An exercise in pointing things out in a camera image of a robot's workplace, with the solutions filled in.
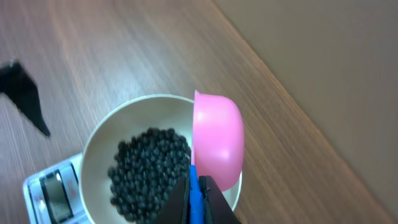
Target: black bead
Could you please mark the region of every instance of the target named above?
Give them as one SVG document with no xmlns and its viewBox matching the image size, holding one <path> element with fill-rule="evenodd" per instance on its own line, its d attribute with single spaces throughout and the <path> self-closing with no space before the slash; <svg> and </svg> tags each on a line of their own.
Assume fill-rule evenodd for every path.
<svg viewBox="0 0 398 224">
<path fill-rule="evenodd" d="M 171 192 L 173 190 L 173 187 L 171 185 L 167 186 L 167 191 Z"/>
<path fill-rule="evenodd" d="M 185 154 L 182 151 L 178 151 L 177 152 L 177 157 L 178 158 L 182 158 L 182 156 L 184 156 Z"/>
<path fill-rule="evenodd" d="M 134 197 L 132 195 L 127 195 L 126 196 L 126 201 L 128 203 L 134 203 Z"/>
<path fill-rule="evenodd" d="M 118 204 L 119 204 L 119 205 L 124 204 L 124 199 L 123 199 L 122 197 L 119 197 L 119 198 L 118 198 Z"/>
<path fill-rule="evenodd" d="M 138 203 L 138 207 L 141 208 L 141 209 L 145 209 L 146 208 L 145 202 Z"/>
<path fill-rule="evenodd" d="M 108 177 L 109 177 L 109 178 L 112 178 L 112 177 L 115 176 L 115 174 L 116 174 L 116 169 L 115 169 L 114 167 L 110 167 L 110 168 L 108 169 Z"/>
<path fill-rule="evenodd" d="M 127 180 L 132 180 L 132 173 L 131 173 L 131 171 L 127 172 L 126 176 L 127 176 Z"/>
<path fill-rule="evenodd" d="M 153 207 L 154 207 L 154 204 L 153 204 L 152 202 L 149 202 L 149 203 L 147 204 L 147 209 L 148 209 L 148 210 L 152 210 Z"/>
<path fill-rule="evenodd" d="M 180 141 L 181 141 L 181 142 L 186 142 L 187 139 L 186 139 L 184 136 L 180 136 Z"/>
<path fill-rule="evenodd" d="M 153 129 L 153 128 L 148 128 L 148 130 L 147 130 L 147 135 L 148 135 L 148 136 L 152 136 L 153 133 L 154 133 L 154 129 Z"/>
<path fill-rule="evenodd" d="M 111 204 L 112 205 L 117 205 L 119 202 L 118 202 L 118 198 L 116 198 L 116 197 L 111 197 Z"/>
<path fill-rule="evenodd" d="M 120 160 L 119 153 L 116 153 L 116 154 L 113 156 L 113 159 L 114 159 L 115 161 L 119 162 L 119 160 Z"/>
<path fill-rule="evenodd" d="M 158 205 L 160 203 L 159 198 L 157 196 L 154 197 L 154 203 L 155 205 Z"/>
<path fill-rule="evenodd" d="M 116 191 L 115 185 L 111 184 L 110 189 L 111 189 L 112 193 L 115 193 L 115 191 Z"/>
<path fill-rule="evenodd" d="M 126 213 L 129 213 L 129 212 L 130 212 L 130 207 L 129 207 L 128 204 L 122 205 L 121 208 L 122 208 L 123 214 L 126 214 Z"/>
<path fill-rule="evenodd" d="M 155 161 L 156 161 L 156 158 L 155 158 L 154 156 L 151 156 L 149 160 L 150 160 L 151 162 L 155 162 Z"/>
<path fill-rule="evenodd" d="M 169 135 L 173 136 L 174 133 L 175 133 L 174 128 L 169 128 L 169 129 L 167 130 L 167 133 L 168 133 Z"/>
<path fill-rule="evenodd" d="M 119 142 L 118 149 L 119 149 L 119 151 L 125 151 L 127 149 L 126 142 L 125 141 Z"/>
<path fill-rule="evenodd" d="M 162 132 L 160 132 L 159 139 L 164 140 L 165 138 L 166 138 L 166 134 L 163 134 Z"/>
<path fill-rule="evenodd" d="M 169 199 L 169 195 L 167 195 L 166 192 L 163 192 L 162 198 L 163 198 L 164 200 L 167 200 L 167 199 Z"/>
<path fill-rule="evenodd" d="M 158 136 L 159 134 L 160 134 L 159 128 L 154 128 L 154 129 L 152 130 L 152 135 L 153 135 L 153 136 Z"/>
<path fill-rule="evenodd" d="M 120 215 L 123 215 L 122 208 L 121 208 L 119 205 L 116 206 L 116 211 L 117 211 Z"/>
<path fill-rule="evenodd" d="M 128 222 L 133 222 L 135 220 L 134 215 L 132 213 L 128 213 L 127 215 L 124 215 L 124 218 Z"/>
<path fill-rule="evenodd" d="M 147 185 L 144 185 L 144 186 L 142 187 L 142 189 L 141 189 L 141 193 L 142 193 L 143 195 L 148 195 L 148 192 L 149 192 L 148 186 L 147 186 Z"/>
<path fill-rule="evenodd" d="M 136 147 L 137 145 L 137 139 L 135 136 L 131 137 L 131 147 Z"/>
<path fill-rule="evenodd" d="M 125 164 L 125 165 L 123 166 L 123 169 L 124 169 L 126 172 L 128 172 L 128 171 L 131 170 L 131 166 L 130 166 L 129 164 Z"/>
<path fill-rule="evenodd" d="M 154 154 L 155 156 L 160 155 L 159 149 L 158 149 L 158 148 L 155 148 L 154 151 L 153 151 L 153 154 Z"/>
<path fill-rule="evenodd" d="M 118 175 L 115 175 L 115 176 L 112 178 L 113 184 L 118 184 L 118 183 L 120 183 L 120 181 L 121 181 L 121 179 L 120 179 L 120 177 L 119 177 Z"/>
<path fill-rule="evenodd" d="M 142 173 L 142 171 L 144 171 L 144 166 L 141 164 L 141 165 L 138 167 L 138 173 Z"/>
<path fill-rule="evenodd" d="M 141 216 L 141 217 L 138 219 L 137 224 L 145 224 L 145 220 L 144 220 L 144 217 L 143 217 L 143 216 Z"/>
<path fill-rule="evenodd" d="M 150 219 L 151 219 L 152 221 L 155 220 L 156 217 L 157 217 L 157 215 L 156 215 L 155 212 L 151 212 L 151 213 L 150 213 Z"/>
<path fill-rule="evenodd" d="M 176 148 L 180 148 L 182 146 L 182 143 L 180 141 L 174 142 L 173 144 Z"/>
<path fill-rule="evenodd" d="M 173 135 L 173 141 L 178 141 L 180 140 L 180 136 L 178 134 Z"/>
<path fill-rule="evenodd" d="M 142 143 L 145 146 L 149 145 L 149 143 L 150 143 L 149 138 L 147 136 L 142 137 Z"/>
</svg>

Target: scale display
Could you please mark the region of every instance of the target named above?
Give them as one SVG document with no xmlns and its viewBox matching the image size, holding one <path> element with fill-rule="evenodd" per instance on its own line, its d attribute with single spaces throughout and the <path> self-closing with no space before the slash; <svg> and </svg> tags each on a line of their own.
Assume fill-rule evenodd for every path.
<svg viewBox="0 0 398 224">
<path fill-rule="evenodd" d="M 73 216 L 59 171 L 40 180 L 52 223 L 62 223 Z"/>
<path fill-rule="evenodd" d="M 22 188 L 31 224 L 90 224 L 78 188 L 81 154 L 28 177 Z"/>
</svg>

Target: wood grain surface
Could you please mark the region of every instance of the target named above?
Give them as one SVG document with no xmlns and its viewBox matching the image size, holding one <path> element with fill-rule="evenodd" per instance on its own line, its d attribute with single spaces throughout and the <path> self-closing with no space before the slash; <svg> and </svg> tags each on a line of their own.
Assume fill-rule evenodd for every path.
<svg viewBox="0 0 398 224">
<path fill-rule="evenodd" d="M 37 82 L 52 137 L 0 99 L 1 223 L 28 223 L 24 179 L 81 152 L 112 109 L 195 89 L 245 122 L 242 223 L 392 223 L 210 0 L 0 0 L 0 62 Z"/>
</svg>

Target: pink cup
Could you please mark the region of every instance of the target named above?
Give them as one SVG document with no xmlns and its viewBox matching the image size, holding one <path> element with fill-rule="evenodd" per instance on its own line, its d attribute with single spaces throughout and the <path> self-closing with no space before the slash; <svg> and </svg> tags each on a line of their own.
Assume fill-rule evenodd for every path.
<svg viewBox="0 0 398 224">
<path fill-rule="evenodd" d="M 198 176 L 212 176 L 221 191 L 239 180 L 244 133 L 242 116 L 234 102 L 195 91 L 193 148 Z"/>
</svg>

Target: beige wall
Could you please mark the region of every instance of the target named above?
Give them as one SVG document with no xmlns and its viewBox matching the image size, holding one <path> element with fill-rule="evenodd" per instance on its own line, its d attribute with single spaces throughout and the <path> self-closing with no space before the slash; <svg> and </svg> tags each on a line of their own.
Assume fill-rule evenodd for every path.
<svg viewBox="0 0 398 224">
<path fill-rule="evenodd" d="M 215 1 L 397 218 L 398 2 Z"/>
</svg>

